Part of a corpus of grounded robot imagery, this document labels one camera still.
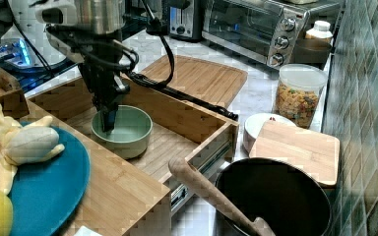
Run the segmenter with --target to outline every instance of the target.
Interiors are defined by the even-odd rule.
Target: blue plate
[[[19,167],[8,195],[14,206],[11,236],[56,233],[88,186],[90,160],[85,147],[67,131],[52,128],[59,134],[59,144],[65,150],[43,163]]]

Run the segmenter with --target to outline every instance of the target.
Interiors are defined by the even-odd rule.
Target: ceramic bowl
[[[142,109],[134,106],[120,105],[115,117],[114,129],[105,133],[100,122],[100,112],[92,120],[92,131],[115,153],[124,159],[137,157],[149,144],[153,129],[151,117]]]
[[[275,118],[275,121],[295,126],[295,124],[289,119],[272,113],[258,113],[248,117],[244,123],[244,134],[242,142],[244,148],[248,153],[250,153],[251,148],[256,142],[256,138],[259,136],[263,124],[265,123],[265,121],[271,120],[271,118]]]

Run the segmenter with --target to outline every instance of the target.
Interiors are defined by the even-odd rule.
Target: plush toy
[[[43,162],[64,150],[57,132],[50,128],[51,116],[23,127],[10,116],[4,116],[0,104],[0,191],[11,192],[18,166]]]

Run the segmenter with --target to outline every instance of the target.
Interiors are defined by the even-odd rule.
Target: oven knob
[[[285,36],[280,36],[275,40],[276,49],[285,49],[289,46],[289,40]]]
[[[293,18],[284,18],[281,21],[281,28],[283,31],[291,31],[294,29],[295,19]]]
[[[284,62],[284,57],[280,53],[276,53],[270,59],[270,65],[273,67],[277,67]]]
[[[176,32],[177,32],[178,34],[183,34],[183,33],[185,32],[185,27],[178,27],[178,28],[176,29]]]

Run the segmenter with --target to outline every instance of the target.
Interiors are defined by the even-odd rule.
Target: white countertop
[[[217,46],[208,46],[207,42],[190,43],[175,39],[166,38],[167,42],[175,55],[184,55],[196,57],[199,59],[209,60],[227,66],[232,66],[248,73],[247,81],[242,87],[234,101],[229,105],[228,110],[239,114],[239,133],[235,159],[241,159],[248,156],[248,153],[242,147],[242,133],[244,131],[245,120],[256,113],[270,113],[272,111],[273,101],[276,96],[278,86],[279,72],[270,69],[263,64],[256,64],[247,58],[224,50]],[[146,34],[141,31],[123,42],[125,45],[134,48],[140,56],[140,63],[135,71],[142,71],[144,68],[155,62],[158,58],[165,55],[165,50],[161,45],[158,37]],[[44,85],[26,93],[29,97],[44,89],[49,89],[60,83],[67,82],[80,73],[77,68],[66,72],[65,74],[45,83]],[[320,131],[323,115],[323,103],[325,99],[320,99],[317,112],[311,124],[311,130]],[[174,236],[210,236],[213,235],[215,222],[215,209],[208,203],[193,197],[186,206],[184,206],[172,218],[172,235]]]

